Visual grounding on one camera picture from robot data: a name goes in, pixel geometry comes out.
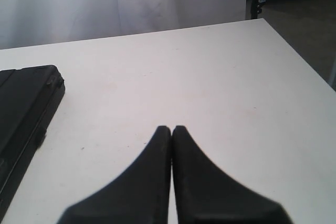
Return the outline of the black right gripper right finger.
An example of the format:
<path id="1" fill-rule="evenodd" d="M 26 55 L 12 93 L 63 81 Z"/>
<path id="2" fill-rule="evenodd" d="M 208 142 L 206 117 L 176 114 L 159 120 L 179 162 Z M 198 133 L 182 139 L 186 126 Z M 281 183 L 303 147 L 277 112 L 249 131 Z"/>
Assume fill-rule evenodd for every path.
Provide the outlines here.
<path id="1" fill-rule="evenodd" d="M 281 204 L 232 179 L 199 148 L 184 126 L 172 135 L 179 223 L 291 223 Z"/>

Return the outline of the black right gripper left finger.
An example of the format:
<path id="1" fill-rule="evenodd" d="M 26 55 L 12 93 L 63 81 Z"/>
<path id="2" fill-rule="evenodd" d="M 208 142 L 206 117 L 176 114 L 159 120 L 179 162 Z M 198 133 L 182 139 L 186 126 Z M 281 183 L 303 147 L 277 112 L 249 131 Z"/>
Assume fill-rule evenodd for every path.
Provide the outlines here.
<path id="1" fill-rule="evenodd" d="M 167 223 L 171 131 L 158 126 L 136 160 L 114 181 L 70 206 L 59 223 Z"/>

